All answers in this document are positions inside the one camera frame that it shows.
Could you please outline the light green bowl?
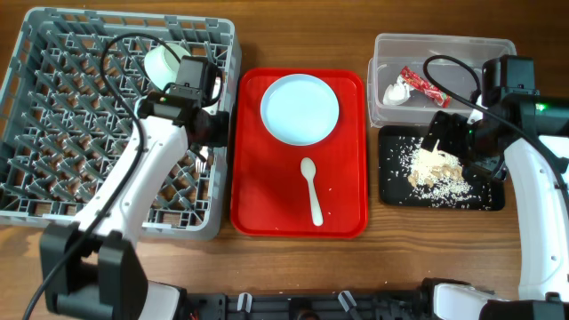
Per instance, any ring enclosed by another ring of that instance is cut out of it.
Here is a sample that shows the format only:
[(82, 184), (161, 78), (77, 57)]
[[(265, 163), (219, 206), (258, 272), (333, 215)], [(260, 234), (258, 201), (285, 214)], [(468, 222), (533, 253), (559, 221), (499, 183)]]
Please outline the light green bowl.
[(150, 50), (144, 57), (144, 68), (151, 83), (165, 90), (176, 80), (180, 63), (163, 45)]

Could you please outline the red snack wrapper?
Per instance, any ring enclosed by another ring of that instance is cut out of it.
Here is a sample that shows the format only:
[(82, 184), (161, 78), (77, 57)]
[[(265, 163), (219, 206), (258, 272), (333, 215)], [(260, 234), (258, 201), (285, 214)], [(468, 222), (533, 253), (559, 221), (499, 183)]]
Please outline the red snack wrapper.
[(452, 100), (449, 95), (435, 87), (431, 82), (420, 77), (417, 73), (411, 71), (408, 67), (404, 67), (399, 75), (402, 77), (404, 83), (409, 85), (411, 89), (423, 93), (439, 107), (449, 107)]

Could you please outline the large light blue plate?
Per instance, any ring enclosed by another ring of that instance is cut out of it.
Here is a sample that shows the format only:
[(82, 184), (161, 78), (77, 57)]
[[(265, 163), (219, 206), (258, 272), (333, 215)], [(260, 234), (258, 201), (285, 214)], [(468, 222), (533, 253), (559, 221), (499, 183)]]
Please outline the large light blue plate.
[(263, 93), (260, 118), (275, 139), (305, 147), (332, 133), (339, 122), (340, 103), (325, 81), (307, 74), (292, 74), (278, 78)]

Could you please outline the white napkin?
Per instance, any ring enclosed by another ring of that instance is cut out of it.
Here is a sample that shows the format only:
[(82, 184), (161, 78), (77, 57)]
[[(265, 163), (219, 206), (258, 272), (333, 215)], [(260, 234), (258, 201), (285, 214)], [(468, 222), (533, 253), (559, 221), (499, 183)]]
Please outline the white napkin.
[(390, 84), (383, 96), (384, 105), (398, 106), (407, 102), (411, 98), (411, 91), (414, 88), (410, 86), (402, 76), (398, 76), (394, 84)]

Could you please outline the white plastic fork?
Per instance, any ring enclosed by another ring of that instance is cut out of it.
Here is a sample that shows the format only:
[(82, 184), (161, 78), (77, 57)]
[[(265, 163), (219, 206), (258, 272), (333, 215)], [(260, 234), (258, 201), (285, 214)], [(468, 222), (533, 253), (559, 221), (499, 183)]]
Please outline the white plastic fork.
[(209, 149), (207, 146), (201, 147), (196, 156), (195, 161), (195, 169), (196, 172), (201, 174), (208, 170), (208, 157), (209, 157)]

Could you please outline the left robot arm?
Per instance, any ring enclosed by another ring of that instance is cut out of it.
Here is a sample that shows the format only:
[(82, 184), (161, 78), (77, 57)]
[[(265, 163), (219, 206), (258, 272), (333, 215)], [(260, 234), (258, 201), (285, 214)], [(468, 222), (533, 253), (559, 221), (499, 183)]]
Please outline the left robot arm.
[(148, 280), (135, 252), (143, 221), (172, 168), (200, 147), (228, 144), (230, 113), (202, 89), (173, 87), (137, 101), (134, 131), (109, 176), (67, 226), (40, 241), (43, 282), (32, 299), (79, 319), (184, 319), (187, 291)]

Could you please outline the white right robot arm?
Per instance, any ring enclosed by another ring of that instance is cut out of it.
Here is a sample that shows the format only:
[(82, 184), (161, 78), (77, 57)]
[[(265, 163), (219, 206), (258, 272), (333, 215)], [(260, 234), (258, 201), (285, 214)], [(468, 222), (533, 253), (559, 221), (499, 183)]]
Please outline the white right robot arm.
[(510, 94), (475, 123), (435, 113), (422, 147), (438, 148), (483, 171), (499, 157), (517, 201), (521, 277), (517, 300), (468, 284), (435, 284), (436, 319), (566, 319), (568, 317), (568, 104)]

